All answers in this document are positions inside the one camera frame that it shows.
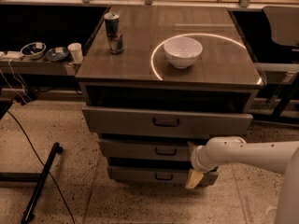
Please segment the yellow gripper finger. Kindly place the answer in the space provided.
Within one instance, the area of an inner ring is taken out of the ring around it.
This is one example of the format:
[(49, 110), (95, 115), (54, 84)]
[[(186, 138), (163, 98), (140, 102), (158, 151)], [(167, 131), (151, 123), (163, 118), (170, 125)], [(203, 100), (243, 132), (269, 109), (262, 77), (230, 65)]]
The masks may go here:
[(188, 141), (187, 145), (190, 152), (193, 152), (194, 150), (197, 149), (197, 145), (192, 141)]
[(185, 184), (186, 189), (194, 189), (203, 179), (204, 174), (196, 171), (194, 169), (190, 169), (188, 172), (188, 178)]

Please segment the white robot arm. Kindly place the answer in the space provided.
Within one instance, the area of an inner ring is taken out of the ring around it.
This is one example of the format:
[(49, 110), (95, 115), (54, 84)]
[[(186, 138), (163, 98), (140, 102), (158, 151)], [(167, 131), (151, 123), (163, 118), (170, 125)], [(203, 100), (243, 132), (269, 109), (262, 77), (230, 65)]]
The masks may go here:
[(247, 143), (237, 136), (214, 137), (204, 146), (188, 143), (192, 168), (186, 189), (194, 189), (214, 168), (243, 163), (284, 175), (274, 224), (299, 224), (299, 142)]

